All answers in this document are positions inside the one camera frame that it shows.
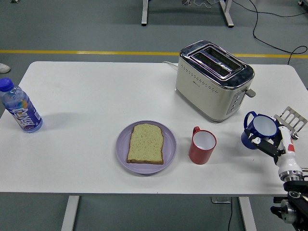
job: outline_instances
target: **blue cup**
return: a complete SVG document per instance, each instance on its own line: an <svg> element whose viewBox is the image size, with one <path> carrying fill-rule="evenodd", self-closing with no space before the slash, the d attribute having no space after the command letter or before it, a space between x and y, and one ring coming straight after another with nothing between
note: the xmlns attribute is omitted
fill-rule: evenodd
<svg viewBox="0 0 308 231"><path fill-rule="evenodd" d="M254 118L248 123L249 116L252 115ZM273 138L278 133L278 124L269 116L256 114L255 112L249 112L244 119L244 129L250 130L250 132L257 136L254 143L261 142L264 138ZM243 132L241 135L243 145L249 149L257 149L247 137L246 133Z"/></svg>

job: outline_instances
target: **bottle label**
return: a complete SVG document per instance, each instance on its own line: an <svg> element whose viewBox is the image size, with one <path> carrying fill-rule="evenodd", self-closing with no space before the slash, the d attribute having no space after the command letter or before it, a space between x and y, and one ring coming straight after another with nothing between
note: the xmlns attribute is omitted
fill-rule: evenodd
<svg viewBox="0 0 308 231"><path fill-rule="evenodd" d="M34 108L31 101L21 101L16 108L7 108L13 115L19 126L23 130L31 130L38 126L41 122L41 117Z"/></svg>

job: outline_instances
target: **plate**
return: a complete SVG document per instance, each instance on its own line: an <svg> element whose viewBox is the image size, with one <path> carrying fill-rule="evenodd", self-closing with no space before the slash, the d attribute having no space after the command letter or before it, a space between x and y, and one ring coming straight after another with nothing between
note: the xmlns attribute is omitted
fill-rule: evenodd
<svg viewBox="0 0 308 231"><path fill-rule="evenodd" d="M135 163L127 163L126 158L129 150L129 141L130 136L133 131L134 126L138 124L153 124L161 128L164 136L164 145L163 145L163 165L153 165L153 164L135 164ZM116 155L121 164L127 169L140 173L140 174L153 174L158 171L163 170L168 167L172 160L175 157L177 151L177 141L173 133L168 129L165 125L151 121L151 120L142 120L128 125L126 128L122 130L120 135L116 140Z"/></svg>

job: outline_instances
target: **red cup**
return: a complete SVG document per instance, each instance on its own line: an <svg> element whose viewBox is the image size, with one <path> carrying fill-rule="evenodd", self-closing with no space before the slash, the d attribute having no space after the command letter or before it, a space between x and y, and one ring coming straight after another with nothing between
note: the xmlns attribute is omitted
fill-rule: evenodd
<svg viewBox="0 0 308 231"><path fill-rule="evenodd" d="M188 156L195 164L205 164L217 144L216 137L212 132L201 130L199 127L194 127L192 136Z"/></svg>

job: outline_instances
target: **toast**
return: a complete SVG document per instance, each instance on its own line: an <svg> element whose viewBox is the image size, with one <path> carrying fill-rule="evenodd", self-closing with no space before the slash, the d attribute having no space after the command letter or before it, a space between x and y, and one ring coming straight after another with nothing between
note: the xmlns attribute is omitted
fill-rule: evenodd
<svg viewBox="0 0 308 231"><path fill-rule="evenodd" d="M164 136L153 124L134 126L129 141L127 163L162 165Z"/></svg>

